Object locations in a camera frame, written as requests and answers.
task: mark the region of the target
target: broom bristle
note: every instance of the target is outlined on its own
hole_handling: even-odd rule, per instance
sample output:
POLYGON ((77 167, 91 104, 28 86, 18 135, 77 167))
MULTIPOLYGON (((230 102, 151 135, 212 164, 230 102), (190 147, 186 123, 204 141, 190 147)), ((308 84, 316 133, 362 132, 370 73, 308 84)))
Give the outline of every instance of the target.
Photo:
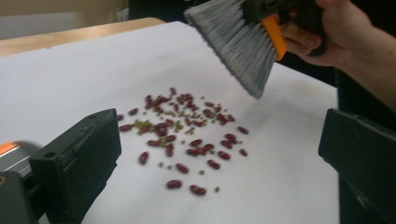
POLYGON ((264 28, 247 24, 240 0, 211 0, 185 12, 231 74, 256 99, 262 97, 276 51, 264 28))

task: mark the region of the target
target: human hand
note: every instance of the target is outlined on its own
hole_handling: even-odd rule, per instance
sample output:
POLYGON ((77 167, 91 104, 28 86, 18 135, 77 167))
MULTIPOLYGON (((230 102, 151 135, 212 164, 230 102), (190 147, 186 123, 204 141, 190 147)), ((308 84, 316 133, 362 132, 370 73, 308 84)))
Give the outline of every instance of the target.
POLYGON ((296 24, 293 18, 298 16, 298 12, 290 12, 291 20, 281 25, 280 31, 289 52, 297 54, 308 63, 340 67, 355 53, 364 50, 365 37, 370 34, 373 26, 368 17, 349 0, 316 1, 323 8, 322 22, 327 35, 324 54, 307 55, 320 45, 321 39, 296 24))

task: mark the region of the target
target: white paper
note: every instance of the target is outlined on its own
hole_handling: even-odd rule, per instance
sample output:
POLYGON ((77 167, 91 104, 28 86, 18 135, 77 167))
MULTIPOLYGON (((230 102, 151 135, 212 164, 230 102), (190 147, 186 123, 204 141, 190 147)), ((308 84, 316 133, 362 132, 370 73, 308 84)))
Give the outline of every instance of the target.
MULTIPOLYGON (((199 34, 173 22, 147 29, 0 58, 0 142, 27 140, 46 145, 91 113, 116 108, 120 114, 144 106, 144 98, 189 92, 196 103, 221 103, 236 118, 224 127, 208 125, 193 136, 216 144, 238 133, 246 158, 229 151, 220 170, 192 158, 177 144, 175 156, 150 148, 153 135, 121 133, 122 155, 107 186, 83 223, 338 223, 337 174, 318 155, 326 110, 336 106, 335 89, 275 64, 264 96, 250 97, 199 34), (149 151, 146 166, 137 162, 149 151), (191 171, 160 168, 182 162, 191 171), (184 185, 168 190, 165 183, 184 185), (189 185, 207 188, 204 197, 189 185)), ((134 119, 159 119, 140 113, 134 119)))

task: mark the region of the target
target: bean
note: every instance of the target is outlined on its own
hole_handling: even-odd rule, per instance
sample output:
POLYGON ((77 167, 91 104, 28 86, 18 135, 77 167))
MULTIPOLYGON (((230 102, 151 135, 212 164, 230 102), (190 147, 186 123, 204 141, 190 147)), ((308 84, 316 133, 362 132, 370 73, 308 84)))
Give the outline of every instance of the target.
POLYGON ((149 125, 147 125, 147 126, 145 126, 145 127, 142 127, 142 128, 139 130, 139 133, 148 133, 150 130, 151 130, 151 125, 149 124, 149 125))
POLYGON ((204 145, 204 150, 206 150, 206 151, 213 149, 213 148, 214 148, 213 144, 209 143, 209 144, 204 145))
POLYGON ((166 123, 158 123, 155 125, 154 131, 159 137, 166 136, 168 133, 168 125, 166 125, 166 123))
POLYGON ((209 166, 211 166, 215 170, 218 170, 220 168, 220 164, 213 160, 208 160, 207 164, 209 164, 209 166))
POLYGON ((233 117, 233 115, 228 115, 228 120, 229 121, 235 121, 235 118, 233 117))
POLYGON ((192 124, 195 125, 195 126, 197 126, 197 127, 202 127, 202 126, 204 126, 204 124, 203 124, 202 122, 197 121, 197 120, 193 120, 193 121, 192 121, 192 124))
POLYGON ((176 168, 183 174, 187 174, 189 172, 189 168, 187 168, 187 166, 181 163, 177 163, 176 168))
POLYGON ((166 187, 169 189, 179 189, 181 188, 182 182, 181 180, 170 180, 166 183, 166 187))
POLYGON ((172 95, 176 95, 177 94, 175 87, 172 87, 170 89, 170 92, 171 92, 172 95))
POLYGON ((117 121, 123 120, 123 115, 117 115, 117 121))
POLYGON ((191 185, 190 186, 190 190, 192 193, 196 194, 196 195, 205 195, 206 194, 206 189, 205 188, 201 188, 198 187, 196 185, 191 185))
POLYGON ((202 139, 196 139, 196 140, 190 142, 190 146, 197 147, 197 146, 201 145, 201 143, 202 143, 202 139))
POLYGON ((189 118, 184 118, 184 122, 186 122, 186 125, 187 125, 187 126, 190 126, 190 125, 191 125, 191 121, 190 121, 189 118))
POLYGON ((173 149, 174 149, 174 147, 173 147, 172 143, 167 145, 166 146, 166 156, 172 157, 173 156, 173 151, 174 151, 173 149))
POLYGON ((213 107, 213 106, 215 106, 213 103, 210 103, 210 102, 205 102, 205 105, 208 106, 208 107, 213 107))
POLYGON ((191 156, 195 156, 195 157, 199 155, 199 151, 198 151, 198 150, 194 150, 194 149, 192 149, 192 148, 187 149, 187 150, 186 150, 186 153, 189 154, 189 155, 191 155, 191 156))
POLYGON ((176 136, 174 134, 168 135, 165 137, 166 142, 173 142, 176 140, 176 136))
POLYGON ((215 111, 216 111, 216 113, 219 113, 221 111, 221 106, 216 106, 215 111))
POLYGON ((248 134, 248 129, 244 128, 244 127, 238 127, 238 131, 244 134, 248 134))
POLYGON ((132 109, 128 112, 129 115, 133 116, 135 114, 137 114, 138 108, 132 109))
POLYGON ((230 144, 237 144, 238 141, 236 141, 236 139, 228 139, 227 140, 230 144))
POLYGON ((120 132, 128 132, 134 127, 133 124, 125 124, 120 126, 120 132))
POLYGON ((160 141, 156 141, 156 140, 148 140, 148 145, 151 147, 158 147, 161 144, 160 141))
POLYGON ((228 140, 230 140, 230 139, 236 139, 235 135, 233 135, 233 134, 231 134, 231 133, 226 133, 226 134, 224 135, 224 137, 227 138, 228 140))
POLYGON ((227 147, 228 149, 233 148, 233 145, 231 145, 231 143, 229 141, 226 140, 221 140, 220 142, 224 147, 227 147))
POLYGON ((142 165, 145 165, 146 162, 148 161, 149 158, 149 153, 147 151, 143 152, 140 156, 139 156, 139 162, 142 165))
POLYGON ((228 154, 227 152, 224 151, 219 151, 218 155, 220 158, 224 159, 224 160, 229 160, 231 158, 230 154, 228 154))
POLYGON ((239 153, 241 153, 241 155, 244 157, 248 155, 247 151, 244 148, 239 149, 239 153))

